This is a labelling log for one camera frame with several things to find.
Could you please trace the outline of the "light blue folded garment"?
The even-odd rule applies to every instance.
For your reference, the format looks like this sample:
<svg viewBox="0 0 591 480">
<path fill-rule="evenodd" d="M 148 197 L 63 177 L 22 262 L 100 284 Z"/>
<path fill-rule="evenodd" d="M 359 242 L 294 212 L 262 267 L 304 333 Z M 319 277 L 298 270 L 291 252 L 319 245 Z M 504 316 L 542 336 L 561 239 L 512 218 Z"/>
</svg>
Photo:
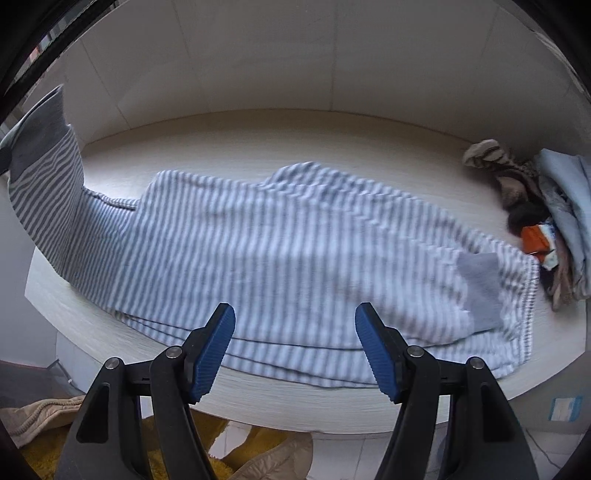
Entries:
<svg viewBox="0 0 591 480">
<path fill-rule="evenodd" d="M 539 187 L 572 256 L 573 296 L 590 298 L 590 157 L 542 149 Z"/>
</svg>

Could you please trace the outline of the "blue white label sticker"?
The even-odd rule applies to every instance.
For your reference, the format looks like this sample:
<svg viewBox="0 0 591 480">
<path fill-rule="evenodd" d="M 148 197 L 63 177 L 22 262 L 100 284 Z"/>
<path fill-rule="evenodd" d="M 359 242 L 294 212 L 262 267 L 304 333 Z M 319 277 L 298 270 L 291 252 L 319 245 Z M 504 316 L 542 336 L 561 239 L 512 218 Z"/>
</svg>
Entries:
<svg viewBox="0 0 591 480">
<path fill-rule="evenodd" d="M 582 407 L 582 396 L 556 397 L 551 401 L 549 420 L 552 422 L 575 422 Z"/>
</svg>

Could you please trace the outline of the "orange snack packet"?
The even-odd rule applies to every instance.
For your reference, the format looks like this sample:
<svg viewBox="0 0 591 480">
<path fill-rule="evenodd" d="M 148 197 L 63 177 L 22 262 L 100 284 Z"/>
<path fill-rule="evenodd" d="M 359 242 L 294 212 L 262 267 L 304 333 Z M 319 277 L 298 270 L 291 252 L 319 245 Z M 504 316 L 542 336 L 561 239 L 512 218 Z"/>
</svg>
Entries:
<svg viewBox="0 0 591 480">
<path fill-rule="evenodd" d="M 521 231 L 523 251 L 536 257 L 547 271 L 554 270 L 558 264 L 554 228 L 548 223 L 526 226 Z"/>
</svg>

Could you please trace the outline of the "pile of clothes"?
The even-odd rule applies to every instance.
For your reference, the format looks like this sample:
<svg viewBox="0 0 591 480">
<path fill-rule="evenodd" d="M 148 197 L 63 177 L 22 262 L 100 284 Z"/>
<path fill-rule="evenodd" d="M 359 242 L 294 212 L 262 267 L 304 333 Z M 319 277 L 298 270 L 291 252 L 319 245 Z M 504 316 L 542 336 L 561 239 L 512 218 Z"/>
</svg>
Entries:
<svg viewBox="0 0 591 480">
<path fill-rule="evenodd" d="M 513 235 L 521 239 L 524 227 L 541 223 L 554 228 L 559 264 L 547 271 L 538 261 L 540 281 L 553 310 L 571 304 L 574 297 L 570 251 L 545 203 L 533 163 L 515 158 L 498 141 L 486 139 L 466 150 L 463 164 L 493 175 L 500 188 L 502 207 L 508 213 L 508 229 Z"/>
</svg>

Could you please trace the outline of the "yellow fluffy blanket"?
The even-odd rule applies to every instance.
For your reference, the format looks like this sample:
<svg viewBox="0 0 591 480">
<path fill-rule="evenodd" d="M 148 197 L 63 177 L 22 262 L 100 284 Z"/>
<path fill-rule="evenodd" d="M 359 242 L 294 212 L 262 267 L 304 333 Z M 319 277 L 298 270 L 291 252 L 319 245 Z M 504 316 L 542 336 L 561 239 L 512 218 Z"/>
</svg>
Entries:
<svg viewBox="0 0 591 480">
<path fill-rule="evenodd" d="M 193 424 L 197 428 L 198 436 L 205 452 L 211 449 L 214 441 L 221 436 L 228 426 L 228 420 L 207 415 L 197 410 L 190 411 Z M 40 433 L 28 445 L 19 448 L 28 465 L 41 479 L 53 479 L 62 447 L 70 428 L 70 423 L 55 429 Z M 142 420 L 142 440 L 146 449 L 150 469 L 154 479 L 167 479 L 160 445 L 155 430 L 152 416 Z M 270 451 L 287 440 L 290 433 L 252 427 L 249 435 L 232 453 L 228 453 L 223 459 L 217 459 L 208 455 L 211 467 L 217 479 L 229 479 L 246 462 L 256 458 L 260 454 Z"/>
</svg>

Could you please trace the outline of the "beige knitted garment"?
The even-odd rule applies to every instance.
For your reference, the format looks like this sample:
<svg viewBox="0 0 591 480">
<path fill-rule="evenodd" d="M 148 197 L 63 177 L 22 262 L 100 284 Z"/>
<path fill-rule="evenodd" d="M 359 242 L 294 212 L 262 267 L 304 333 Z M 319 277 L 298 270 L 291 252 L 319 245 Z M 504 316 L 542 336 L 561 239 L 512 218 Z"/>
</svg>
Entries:
<svg viewBox="0 0 591 480">
<path fill-rule="evenodd" d="M 31 443 L 41 433 L 70 425 L 85 396 L 43 399 L 22 407 L 0 410 L 1 421 L 17 448 Z"/>
</svg>

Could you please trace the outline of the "grey white striped pants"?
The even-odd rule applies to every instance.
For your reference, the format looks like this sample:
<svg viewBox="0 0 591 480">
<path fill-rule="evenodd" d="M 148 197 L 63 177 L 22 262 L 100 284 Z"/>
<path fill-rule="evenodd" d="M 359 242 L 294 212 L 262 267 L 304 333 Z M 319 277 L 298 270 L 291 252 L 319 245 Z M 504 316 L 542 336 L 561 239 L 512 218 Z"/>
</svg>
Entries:
<svg viewBox="0 0 591 480">
<path fill-rule="evenodd" d="M 165 345 L 221 303 L 223 363 L 328 388 L 374 383 L 356 307 L 435 357 L 478 356 L 502 378 L 532 354 L 536 261 L 446 210 L 315 162 L 252 183 L 157 173 L 137 199 L 85 186 L 54 89 L 3 138 L 19 222 L 87 300 Z"/>
</svg>

